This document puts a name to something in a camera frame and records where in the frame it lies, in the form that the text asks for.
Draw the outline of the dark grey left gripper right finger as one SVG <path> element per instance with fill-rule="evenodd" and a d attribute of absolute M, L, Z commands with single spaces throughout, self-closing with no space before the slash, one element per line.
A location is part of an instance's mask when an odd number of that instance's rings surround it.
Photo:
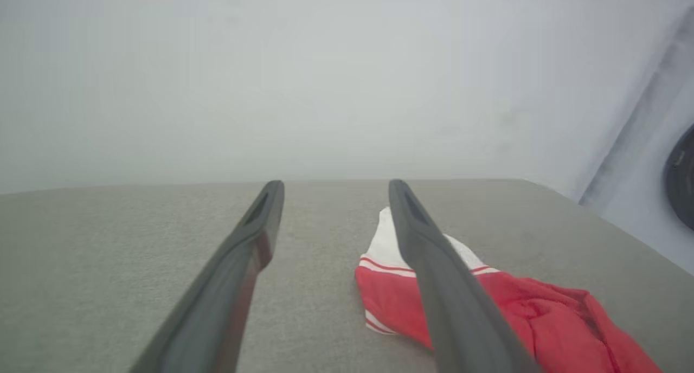
<path fill-rule="evenodd" d="M 390 181 L 389 202 L 399 250 L 418 281 L 437 371 L 540 372 L 406 181 Z"/>

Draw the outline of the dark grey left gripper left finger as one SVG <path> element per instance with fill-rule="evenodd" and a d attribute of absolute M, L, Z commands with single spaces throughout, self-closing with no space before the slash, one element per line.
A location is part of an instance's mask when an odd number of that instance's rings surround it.
<path fill-rule="evenodd" d="M 132 372 L 234 372 L 258 274 L 273 259 L 284 183 L 268 182 L 179 300 Z"/>

